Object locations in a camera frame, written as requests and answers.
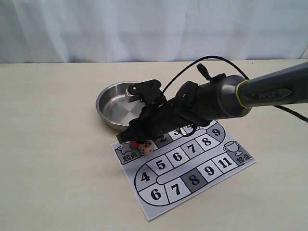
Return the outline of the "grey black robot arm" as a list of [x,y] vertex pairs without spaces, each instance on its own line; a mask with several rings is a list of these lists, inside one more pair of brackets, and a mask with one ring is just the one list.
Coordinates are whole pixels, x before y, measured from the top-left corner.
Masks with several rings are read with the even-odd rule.
[[211,77],[199,64],[207,82],[184,83],[176,95],[167,100],[161,82],[152,79],[127,87],[128,102],[144,103],[140,115],[117,135],[119,143],[144,143],[189,126],[192,130],[206,127],[219,119],[246,116],[253,107],[306,103],[308,101],[308,65],[289,68],[248,79],[243,74]]

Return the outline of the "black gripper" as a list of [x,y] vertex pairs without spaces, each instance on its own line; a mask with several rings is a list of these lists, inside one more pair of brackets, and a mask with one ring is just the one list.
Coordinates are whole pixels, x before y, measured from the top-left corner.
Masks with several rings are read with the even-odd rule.
[[116,135],[118,143],[153,141],[170,131],[192,125],[192,119],[181,115],[181,106],[172,98],[150,111],[143,110],[137,119],[129,122],[128,128]]

